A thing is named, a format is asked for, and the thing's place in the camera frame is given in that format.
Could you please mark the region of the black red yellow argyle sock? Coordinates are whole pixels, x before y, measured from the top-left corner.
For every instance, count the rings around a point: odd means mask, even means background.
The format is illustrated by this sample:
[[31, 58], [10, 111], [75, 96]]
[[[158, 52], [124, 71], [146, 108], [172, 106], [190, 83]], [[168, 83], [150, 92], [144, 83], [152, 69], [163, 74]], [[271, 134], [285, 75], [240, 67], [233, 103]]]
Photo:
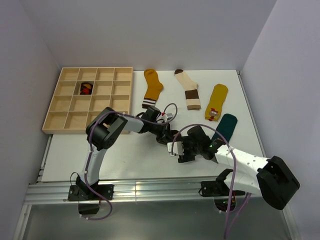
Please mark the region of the black red yellow argyle sock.
[[93, 91], [93, 84], [89, 82], [82, 82], [80, 84], [80, 90], [79, 90], [80, 95], [91, 95], [92, 91]]

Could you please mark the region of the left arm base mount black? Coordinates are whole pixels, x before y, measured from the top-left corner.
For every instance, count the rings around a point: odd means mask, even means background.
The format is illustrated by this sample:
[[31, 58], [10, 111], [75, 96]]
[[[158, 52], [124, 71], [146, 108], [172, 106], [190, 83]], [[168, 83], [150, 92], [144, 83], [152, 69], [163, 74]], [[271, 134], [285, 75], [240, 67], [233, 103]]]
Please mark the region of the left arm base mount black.
[[[113, 184], [98, 184], [93, 189], [107, 200], [112, 200], [114, 193]], [[67, 201], [78, 202], [79, 214], [91, 217], [100, 210], [102, 198], [90, 190], [84, 193], [77, 185], [71, 185]]]

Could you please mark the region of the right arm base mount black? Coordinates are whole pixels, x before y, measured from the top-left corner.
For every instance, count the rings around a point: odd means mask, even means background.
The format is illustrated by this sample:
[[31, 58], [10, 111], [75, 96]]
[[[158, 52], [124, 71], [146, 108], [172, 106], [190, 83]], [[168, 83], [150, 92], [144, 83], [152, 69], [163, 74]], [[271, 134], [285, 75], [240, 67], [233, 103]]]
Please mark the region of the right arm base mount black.
[[198, 194], [204, 198], [213, 197], [215, 207], [218, 209], [218, 211], [226, 213], [228, 207], [229, 191], [230, 189], [224, 183], [219, 183], [216, 180], [211, 180], [202, 181], [200, 183]]

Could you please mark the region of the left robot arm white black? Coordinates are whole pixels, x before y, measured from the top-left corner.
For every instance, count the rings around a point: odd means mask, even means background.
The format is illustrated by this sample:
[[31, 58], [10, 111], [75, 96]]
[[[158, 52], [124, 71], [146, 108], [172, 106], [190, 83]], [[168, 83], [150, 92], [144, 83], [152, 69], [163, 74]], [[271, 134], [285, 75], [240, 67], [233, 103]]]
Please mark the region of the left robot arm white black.
[[172, 142], [178, 134], [172, 130], [170, 122], [175, 118], [170, 115], [166, 119], [159, 119], [164, 114], [154, 106], [137, 116], [120, 113], [106, 107], [87, 127], [87, 142], [89, 150], [82, 172], [76, 178], [79, 194], [86, 200], [91, 200], [98, 193], [99, 172], [107, 150], [114, 145], [123, 131], [138, 134], [151, 133], [156, 136], [159, 144]]

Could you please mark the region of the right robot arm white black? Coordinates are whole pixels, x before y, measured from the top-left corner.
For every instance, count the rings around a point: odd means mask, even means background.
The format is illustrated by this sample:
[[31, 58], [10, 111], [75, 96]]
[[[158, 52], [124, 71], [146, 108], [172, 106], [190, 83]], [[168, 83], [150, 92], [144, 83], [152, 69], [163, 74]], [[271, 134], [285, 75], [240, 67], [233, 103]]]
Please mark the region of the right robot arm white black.
[[283, 210], [300, 188], [300, 183], [284, 160], [278, 156], [259, 157], [232, 147], [218, 130], [211, 138], [204, 124], [186, 127], [187, 135], [179, 132], [167, 144], [171, 156], [179, 163], [194, 161], [200, 155], [224, 167], [215, 178], [201, 184], [202, 197], [243, 196], [253, 194], [277, 210]]

